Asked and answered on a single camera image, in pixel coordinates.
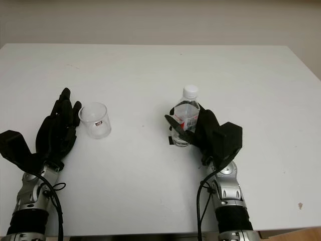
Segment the silver joint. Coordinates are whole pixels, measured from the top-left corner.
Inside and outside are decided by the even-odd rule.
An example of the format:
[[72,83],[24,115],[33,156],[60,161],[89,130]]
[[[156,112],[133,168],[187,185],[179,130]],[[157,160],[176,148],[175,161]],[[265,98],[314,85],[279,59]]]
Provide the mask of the silver joint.
[[236,177],[237,167],[233,161],[214,176],[212,187],[214,189],[213,205],[215,209],[228,205],[246,207]]
[[45,241],[46,236],[37,232],[19,232],[9,234],[1,239],[1,241]]
[[[58,179],[57,170],[53,170],[47,165],[44,166],[41,175],[52,185],[54,185]],[[22,188],[17,195],[17,204],[14,212],[29,208],[48,210],[49,198],[45,196],[43,192],[49,191],[49,188],[44,185],[43,181],[25,172],[22,177],[22,184]]]
[[260,236],[252,230],[234,230],[220,233],[219,241],[260,241]]

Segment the water bottle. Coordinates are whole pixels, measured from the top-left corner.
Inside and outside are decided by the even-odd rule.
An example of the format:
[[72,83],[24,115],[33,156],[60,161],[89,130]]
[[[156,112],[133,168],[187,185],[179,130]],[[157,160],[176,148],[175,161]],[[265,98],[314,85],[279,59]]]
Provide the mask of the water bottle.
[[[200,106],[196,101],[199,89],[195,85],[186,85],[183,89],[183,98],[174,107],[174,118],[184,131],[195,132]],[[186,147],[188,142],[182,140],[179,134],[172,129],[172,140],[176,146]]]

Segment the plastic cup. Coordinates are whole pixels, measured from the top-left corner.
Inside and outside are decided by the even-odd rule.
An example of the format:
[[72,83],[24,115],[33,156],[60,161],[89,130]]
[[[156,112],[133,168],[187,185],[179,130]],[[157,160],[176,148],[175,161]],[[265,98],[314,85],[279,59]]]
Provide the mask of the plastic cup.
[[102,103],[94,102],[85,105],[79,110],[78,116],[91,138],[100,139],[111,132],[107,107]]

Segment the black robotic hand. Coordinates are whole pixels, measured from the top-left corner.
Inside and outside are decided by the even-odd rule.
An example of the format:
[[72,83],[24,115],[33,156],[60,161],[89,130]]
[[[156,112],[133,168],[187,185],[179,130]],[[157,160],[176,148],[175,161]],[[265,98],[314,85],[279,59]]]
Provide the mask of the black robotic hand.
[[203,153],[203,165],[213,162],[216,170],[222,170],[242,148],[242,128],[230,122],[220,126],[213,112],[204,109],[201,105],[200,107],[194,133],[184,131],[172,117],[174,108],[171,109],[170,115],[165,115],[165,118],[179,133],[182,140],[200,148]]
[[19,132],[6,131],[0,134],[0,153],[28,173],[39,173],[44,163],[62,170],[62,159],[70,152],[76,141],[76,127],[80,120],[81,103],[72,107],[70,90],[65,88],[43,121],[36,138],[36,153],[31,154],[25,139]]

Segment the black wire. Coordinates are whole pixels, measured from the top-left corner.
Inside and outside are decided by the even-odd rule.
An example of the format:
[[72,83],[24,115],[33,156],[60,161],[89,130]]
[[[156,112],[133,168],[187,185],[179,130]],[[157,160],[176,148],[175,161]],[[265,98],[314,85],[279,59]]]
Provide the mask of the black wire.
[[62,208],[61,208],[61,204],[59,201],[59,198],[57,196],[56,190],[54,189],[54,187],[50,184],[50,182],[48,182],[48,180],[46,178],[44,178],[43,176],[41,176],[38,173],[32,173],[32,175],[38,177],[40,180],[42,180],[50,189],[50,199],[54,205],[54,207],[56,208],[57,214],[58,214],[58,241],[63,241],[64,240],[64,228],[63,228],[63,218],[62,218]]
[[204,211],[203,211],[202,217],[201,217],[201,224],[202,224],[203,217],[204,217],[204,215],[205,215],[205,212],[206,212],[207,206],[208,206],[208,205],[209,205],[209,203],[210,203],[211,197],[212,197],[212,194],[210,193],[209,198],[207,199],[207,202],[206,202],[206,205],[205,205],[205,208],[204,208]]
[[201,181],[201,184],[199,186],[199,189],[197,191],[197,196],[196,196],[196,211],[197,211],[197,233],[198,233],[198,241],[202,241],[202,222],[201,222],[201,212],[200,212],[200,196],[201,196],[201,191],[202,188],[204,187],[204,184],[207,183],[207,181],[215,176],[217,173],[219,173],[221,170],[217,170],[215,172],[212,172],[209,174],[206,178]]
[[55,191],[60,191],[60,190],[64,189],[67,184],[65,182],[59,182],[59,183],[53,185],[52,187],[57,187],[59,185],[63,185],[63,186],[61,188],[56,188]]

